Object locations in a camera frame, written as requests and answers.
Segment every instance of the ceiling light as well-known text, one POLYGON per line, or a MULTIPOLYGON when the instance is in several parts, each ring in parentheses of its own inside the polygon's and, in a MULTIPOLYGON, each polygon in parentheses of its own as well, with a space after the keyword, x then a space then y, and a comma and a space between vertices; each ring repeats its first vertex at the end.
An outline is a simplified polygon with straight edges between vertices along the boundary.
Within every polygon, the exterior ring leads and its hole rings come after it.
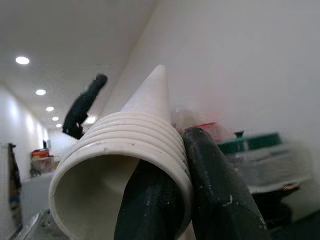
POLYGON ((37 91, 35 91, 35 95, 42 96, 42 95, 45 95, 46 92, 47 91, 44 89, 38 89, 37 91))
POLYGON ((55 108, 53 106, 48 106, 45 110, 47 112, 52 112, 53 110, 55 110, 55 108))
POLYGON ((15 59, 16 63, 17 64, 22 64, 22 65, 26 65, 28 64, 30 61, 28 58, 26 58, 25 56, 18 56, 16 59, 15 59))
POLYGON ((96 121, 96 117, 95 116, 90 116, 88 117, 88 119, 85 121, 86 124, 94 124, 96 121))

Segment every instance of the ceiling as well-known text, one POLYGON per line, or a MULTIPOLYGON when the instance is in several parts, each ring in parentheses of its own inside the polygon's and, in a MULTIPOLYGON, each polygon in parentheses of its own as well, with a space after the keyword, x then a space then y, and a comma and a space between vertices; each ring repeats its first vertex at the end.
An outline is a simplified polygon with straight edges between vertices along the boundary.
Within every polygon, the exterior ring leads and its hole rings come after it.
POLYGON ((90 110, 99 117, 157 0, 2 0, 0 81, 47 128, 63 123, 97 73, 108 84, 90 110), (28 65, 16 64, 25 56, 28 65), (45 89, 44 96, 35 95, 45 89), (53 106, 52 112, 46 107, 53 106))

